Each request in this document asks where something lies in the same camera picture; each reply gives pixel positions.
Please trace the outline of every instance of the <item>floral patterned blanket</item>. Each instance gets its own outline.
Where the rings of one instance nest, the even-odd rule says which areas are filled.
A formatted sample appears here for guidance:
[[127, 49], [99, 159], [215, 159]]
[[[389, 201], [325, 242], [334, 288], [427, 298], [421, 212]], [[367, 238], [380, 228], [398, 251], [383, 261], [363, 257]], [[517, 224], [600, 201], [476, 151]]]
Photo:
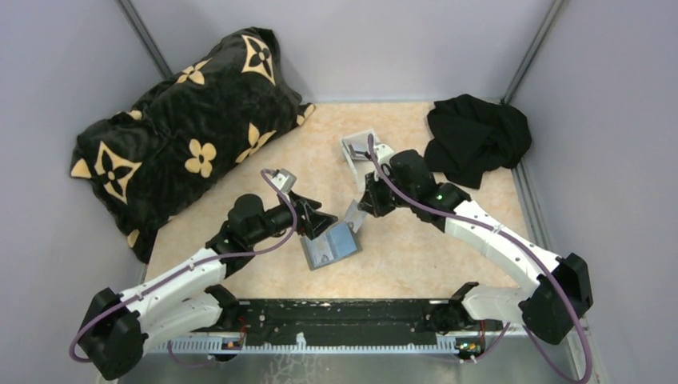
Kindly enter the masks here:
[[158, 229], [313, 104], [285, 84], [272, 30], [226, 36], [204, 58], [143, 94], [128, 112], [78, 135], [70, 175], [84, 178], [139, 260]]

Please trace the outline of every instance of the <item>table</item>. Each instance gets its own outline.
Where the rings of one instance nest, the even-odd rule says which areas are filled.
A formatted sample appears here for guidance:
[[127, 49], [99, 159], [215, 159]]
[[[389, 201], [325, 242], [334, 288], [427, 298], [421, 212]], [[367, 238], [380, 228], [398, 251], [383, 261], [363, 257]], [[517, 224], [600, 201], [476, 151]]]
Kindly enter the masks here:
[[[267, 144], [160, 229], [146, 281], [202, 248], [238, 196], [258, 194], [266, 209], [277, 205], [276, 194], [261, 179], [262, 168], [290, 170], [297, 176], [296, 193], [322, 202], [322, 211], [342, 218], [360, 194], [339, 140], [372, 128], [395, 151], [413, 148], [423, 154], [431, 138], [426, 114], [432, 108], [427, 102], [318, 105], [303, 126]], [[442, 174], [436, 178], [445, 180]], [[479, 190], [465, 190], [494, 218], [527, 238], [511, 170], [488, 172]], [[359, 235], [362, 252], [315, 271], [309, 270], [295, 235], [277, 251], [254, 258], [224, 286], [238, 298], [447, 298], [470, 281], [517, 286], [471, 246], [420, 222], [406, 209], [367, 218]]]

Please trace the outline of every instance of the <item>black cloth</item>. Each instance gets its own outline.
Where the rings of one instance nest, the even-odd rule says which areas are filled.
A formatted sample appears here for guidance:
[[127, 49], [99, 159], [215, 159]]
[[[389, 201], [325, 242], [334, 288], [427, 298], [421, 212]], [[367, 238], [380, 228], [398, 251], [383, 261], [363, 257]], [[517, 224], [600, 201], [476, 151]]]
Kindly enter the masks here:
[[433, 140], [426, 165], [462, 186], [480, 188], [485, 171], [515, 168], [532, 144], [528, 119], [518, 109], [469, 94], [435, 102], [428, 120]]
[[280, 61], [272, 30], [239, 30], [78, 135], [70, 174], [89, 181], [139, 260], [174, 215], [313, 112]]

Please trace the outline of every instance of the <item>gray wall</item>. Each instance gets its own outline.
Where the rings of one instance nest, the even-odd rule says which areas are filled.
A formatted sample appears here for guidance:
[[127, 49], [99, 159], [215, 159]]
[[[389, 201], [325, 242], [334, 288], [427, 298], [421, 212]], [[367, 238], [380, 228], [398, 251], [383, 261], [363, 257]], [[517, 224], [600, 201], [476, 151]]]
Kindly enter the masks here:
[[158, 72], [113, 1], [0, 5], [0, 382], [91, 383], [67, 347], [92, 295], [141, 265], [89, 185], [75, 136]]
[[272, 28], [285, 79], [312, 101], [499, 98], [550, 3], [134, 0], [174, 71], [235, 30]]
[[611, 382], [675, 382], [678, 2], [571, 2], [519, 91], [557, 251], [592, 273]]

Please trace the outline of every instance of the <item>floor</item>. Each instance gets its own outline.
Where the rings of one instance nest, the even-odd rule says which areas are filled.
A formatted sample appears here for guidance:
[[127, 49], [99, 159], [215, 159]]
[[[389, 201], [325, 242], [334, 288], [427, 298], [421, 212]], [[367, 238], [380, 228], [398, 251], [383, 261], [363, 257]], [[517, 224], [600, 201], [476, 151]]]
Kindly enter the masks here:
[[[295, 192], [321, 201], [323, 211], [343, 217], [360, 194], [340, 139], [374, 129], [396, 151], [413, 148], [423, 153], [430, 140], [425, 118], [432, 108], [426, 102], [317, 106], [302, 127], [267, 144], [160, 230], [146, 280], [202, 248], [238, 196], [254, 193], [266, 208], [277, 205], [275, 193], [261, 180], [262, 168], [290, 170], [298, 177]], [[488, 172], [479, 190], [466, 190], [494, 218], [527, 237], [510, 170]], [[295, 236], [274, 253], [257, 256], [224, 286], [238, 298], [445, 298], [469, 281], [516, 285], [471, 246], [420, 222], [409, 210], [368, 218], [360, 240], [359, 254], [311, 271]]]

